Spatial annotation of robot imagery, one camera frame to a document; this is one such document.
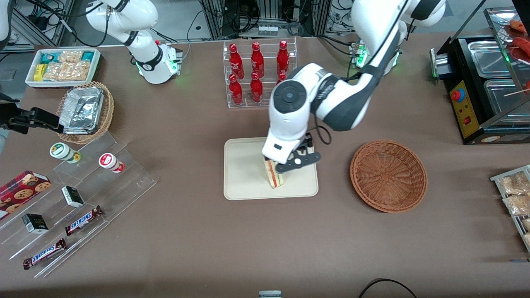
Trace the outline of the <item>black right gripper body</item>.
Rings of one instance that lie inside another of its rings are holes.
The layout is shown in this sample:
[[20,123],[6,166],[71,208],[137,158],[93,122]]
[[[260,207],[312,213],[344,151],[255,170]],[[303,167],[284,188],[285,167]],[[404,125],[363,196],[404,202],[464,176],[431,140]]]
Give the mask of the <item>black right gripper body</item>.
[[20,109],[16,103],[0,104],[0,126],[4,130],[11,130],[12,126],[9,121],[13,117],[18,117],[21,114]]

